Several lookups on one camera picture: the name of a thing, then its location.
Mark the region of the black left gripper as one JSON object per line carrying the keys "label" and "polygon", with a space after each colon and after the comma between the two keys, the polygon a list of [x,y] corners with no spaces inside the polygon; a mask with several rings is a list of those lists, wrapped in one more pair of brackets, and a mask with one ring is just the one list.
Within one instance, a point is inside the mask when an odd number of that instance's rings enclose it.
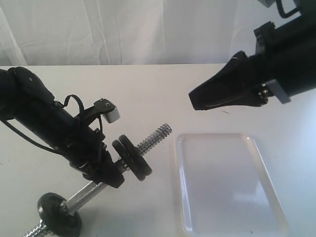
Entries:
{"label": "black left gripper", "polygon": [[14,118],[58,151],[85,179],[119,188],[124,177],[103,147],[105,135],[84,122],[83,111],[73,117],[58,101],[33,101],[20,108]]}

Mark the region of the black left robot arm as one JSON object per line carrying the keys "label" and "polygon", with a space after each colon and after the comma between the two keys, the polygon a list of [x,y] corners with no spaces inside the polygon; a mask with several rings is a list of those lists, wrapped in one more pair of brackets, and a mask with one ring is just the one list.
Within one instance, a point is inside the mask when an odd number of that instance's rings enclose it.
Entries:
{"label": "black left robot arm", "polygon": [[87,109],[74,94],[60,103],[30,70],[12,67],[0,72],[1,122],[33,145],[64,157],[85,179],[118,188],[124,177],[103,142],[103,126],[90,127],[101,117],[108,123],[119,118],[107,99]]}

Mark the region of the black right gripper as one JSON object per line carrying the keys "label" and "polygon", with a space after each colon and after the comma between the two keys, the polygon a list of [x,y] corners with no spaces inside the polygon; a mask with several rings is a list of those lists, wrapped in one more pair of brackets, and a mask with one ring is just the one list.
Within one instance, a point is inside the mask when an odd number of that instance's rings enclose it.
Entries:
{"label": "black right gripper", "polygon": [[262,60],[258,83],[250,58],[237,52],[210,79],[193,89],[189,98],[196,111],[224,106],[261,107],[262,100],[276,97],[281,103],[316,87],[316,2],[296,0],[285,12],[282,1],[276,7],[282,18],[300,15],[282,26],[267,22],[254,30],[255,56]]}

